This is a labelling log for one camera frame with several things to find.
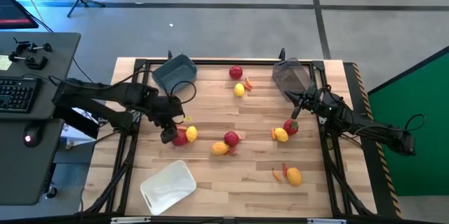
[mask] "teal plastic bin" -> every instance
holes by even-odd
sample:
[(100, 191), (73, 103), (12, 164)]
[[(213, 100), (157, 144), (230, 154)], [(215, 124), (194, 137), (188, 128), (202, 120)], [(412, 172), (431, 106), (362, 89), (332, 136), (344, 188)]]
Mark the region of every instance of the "teal plastic bin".
[[(189, 57), (184, 54), (173, 57), (169, 51), (168, 61), (154, 70), (152, 77), (161, 88), (165, 87), (167, 92), (170, 93), (173, 87), (181, 81), (193, 83), (196, 80), (197, 72), (196, 65)], [(173, 94), (181, 91), (188, 85), (188, 83), (178, 84), (173, 90)]]

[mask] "green backdrop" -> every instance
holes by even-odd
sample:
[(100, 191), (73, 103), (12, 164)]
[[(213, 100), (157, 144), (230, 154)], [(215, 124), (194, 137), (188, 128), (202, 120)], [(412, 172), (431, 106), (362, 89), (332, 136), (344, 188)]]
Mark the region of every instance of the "green backdrop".
[[(398, 196), (449, 195), (449, 47), (369, 93), (375, 120), (404, 127), (414, 114), (427, 122), (415, 137), (416, 156), (384, 146)], [(415, 118), (409, 128), (419, 126)]]

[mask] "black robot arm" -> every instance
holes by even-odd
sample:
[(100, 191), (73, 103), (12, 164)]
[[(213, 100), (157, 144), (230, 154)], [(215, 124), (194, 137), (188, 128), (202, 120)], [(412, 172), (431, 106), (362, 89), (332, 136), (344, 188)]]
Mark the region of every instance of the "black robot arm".
[(177, 136), (173, 117), (184, 116), (181, 101), (174, 95), (161, 95), (156, 88), (139, 83), (120, 83), (115, 85), (91, 84), (76, 79), (67, 79), (58, 84), (53, 103), (71, 109), (77, 107), (95, 116), (107, 119), (114, 129), (124, 133), (132, 132), (133, 115), (130, 112), (117, 112), (95, 100), (108, 100), (125, 108), (142, 112), (154, 125), (163, 131), (161, 139), (168, 143)]
[(349, 109), (342, 97), (331, 93), (329, 86), (318, 89), (312, 84), (302, 93), (285, 93), (295, 106), (292, 119), (296, 119), (301, 109), (306, 109), (320, 117), (320, 123), (332, 136), (349, 132), (385, 144), (404, 156), (415, 155), (415, 139), (408, 131), (362, 117)]

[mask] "wooden table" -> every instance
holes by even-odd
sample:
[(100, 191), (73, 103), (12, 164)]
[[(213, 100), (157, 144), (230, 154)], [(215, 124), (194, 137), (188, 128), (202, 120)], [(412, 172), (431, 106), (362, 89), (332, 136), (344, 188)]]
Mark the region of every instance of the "wooden table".
[[(112, 83), (133, 73), (135, 59), (117, 59)], [(351, 107), (342, 61), (325, 60), (324, 65), (332, 91), (344, 97)], [(186, 115), (192, 118), (185, 125), (195, 125), (199, 131), (194, 143), (182, 147), (173, 147), (171, 143), (164, 145), (159, 136), (161, 129), (148, 122), (146, 117), (142, 118), (126, 215), (151, 215), (140, 193), (141, 182), (181, 159), (192, 172), (197, 189), (162, 215), (331, 217), (315, 115), (301, 112), (297, 119), (298, 133), (287, 143), (273, 141), (270, 129), (282, 127), (293, 106), (283, 99), (272, 81), (272, 66), (243, 66), (243, 74), (251, 79), (254, 89), (246, 91), (242, 98), (234, 95), (233, 88), (238, 81), (229, 78), (228, 70), (228, 65), (198, 65), (195, 81), (198, 93), (193, 101), (183, 105)], [(156, 86), (151, 77), (148, 84)], [(186, 88), (178, 96), (186, 100), (192, 93)], [(123, 109), (115, 103), (107, 105), (116, 110)], [(99, 137), (111, 130), (103, 127)], [(235, 131), (242, 137), (236, 154), (232, 157), (213, 156), (210, 146), (221, 141), (228, 131)], [(118, 139), (118, 135), (112, 136), (95, 147), (83, 192), (86, 207), (95, 201), (111, 178)], [(349, 185), (367, 208), (376, 212), (362, 149), (344, 139), (340, 139), (340, 147)], [(298, 167), (302, 173), (301, 186), (275, 181), (272, 168), (281, 174), (283, 162)], [(118, 204), (120, 188), (121, 184), (114, 208)], [(339, 207), (343, 209), (339, 188), (337, 197)]]

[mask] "black keyboard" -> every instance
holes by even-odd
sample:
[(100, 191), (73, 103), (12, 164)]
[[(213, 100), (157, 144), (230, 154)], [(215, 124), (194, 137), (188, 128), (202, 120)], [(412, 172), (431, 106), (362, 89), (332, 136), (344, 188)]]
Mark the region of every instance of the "black keyboard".
[(0, 77), (0, 112), (29, 113), (42, 79)]

